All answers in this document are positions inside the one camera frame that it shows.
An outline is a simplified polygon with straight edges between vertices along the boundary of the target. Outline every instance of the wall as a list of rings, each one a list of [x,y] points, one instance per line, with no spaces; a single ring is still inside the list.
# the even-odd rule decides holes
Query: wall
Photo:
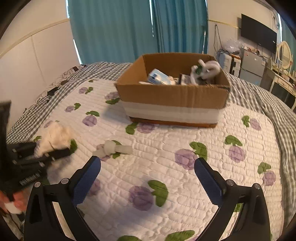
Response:
[[[218,25],[222,44],[229,38],[241,39],[244,43],[256,48],[257,44],[240,36],[241,14],[247,15],[277,32],[277,42],[280,42],[279,30],[274,26],[270,9],[254,0],[207,0],[208,5],[208,54],[217,57],[214,44],[215,24]],[[263,48],[263,54],[270,57],[270,51]]]
[[[8,128],[75,65],[79,61],[65,0],[29,2],[0,39],[0,101],[12,101]]]

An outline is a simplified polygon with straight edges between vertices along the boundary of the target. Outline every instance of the refrigerator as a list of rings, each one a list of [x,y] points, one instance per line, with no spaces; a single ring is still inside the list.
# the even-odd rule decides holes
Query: refrigerator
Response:
[[[265,61],[262,57],[244,50],[241,71],[239,77],[254,85],[260,86],[265,68]]]

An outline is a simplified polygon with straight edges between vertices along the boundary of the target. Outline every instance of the teal curtain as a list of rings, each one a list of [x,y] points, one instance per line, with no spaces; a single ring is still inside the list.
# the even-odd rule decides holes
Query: teal curtain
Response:
[[[152,12],[158,52],[202,52],[207,27],[205,0],[152,0]]]
[[[293,65],[291,68],[291,72],[293,70],[296,71],[296,40],[295,40],[291,30],[289,29],[289,27],[287,26],[287,24],[285,23],[285,21],[282,18],[281,18],[281,27],[282,27],[282,40],[286,41],[288,43],[288,45],[291,49],[291,53],[293,55]]]
[[[157,52],[149,0],[69,0],[69,15],[83,64],[134,62]]]

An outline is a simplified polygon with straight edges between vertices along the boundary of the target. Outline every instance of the open cardboard box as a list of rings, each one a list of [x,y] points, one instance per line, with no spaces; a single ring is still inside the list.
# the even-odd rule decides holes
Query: open cardboard box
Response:
[[[166,75],[190,75],[198,60],[216,60],[197,53],[156,53],[140,56],[115,84],[126,114],[133,122],[215,127],[228,98],[230,84],[223,71],[214,85],[143,85],[158,69]]]

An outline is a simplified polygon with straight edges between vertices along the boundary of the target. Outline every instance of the white quilted bedspread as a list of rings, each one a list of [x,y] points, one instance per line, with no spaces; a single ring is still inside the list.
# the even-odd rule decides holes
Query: white quilted bedspread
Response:
[[[108,80],[84,82],[59,103],[36,133],[42,136],[49,121],[73,128],[78,149],[49,168],[51,184],[71,177],[106,140],[132,145],[132,155],[103,158],[97,181],[78,206],[101,241],[116,241],[124,235],[134,236],[124,240],[165,241],[168,235],[181,231],[187,232],[179,233],[176,240],[195,240],[217,210],[193,170],[194,158],[205,154],[197,143],[205,145],[207,162],[224,179],[262,186],[273,240],[280,235],[280,157],[273,125],[266,116],[230,104],[214,129],[138,124],[130,126],[128,130],[133,129],[134,134],[128,134],[126,127],[131,121],[121,103],[113,101],[116,93],[109,94],[116,91],[113,84]],[[249,127],[242,121],[246,115]],[[236,147],[229,144],[231,138],[226,139],[229,135],[238,139]],[[192,142],[196,150],[189,145]],[[234,212],[221,238],[230,234],[237,216]]]

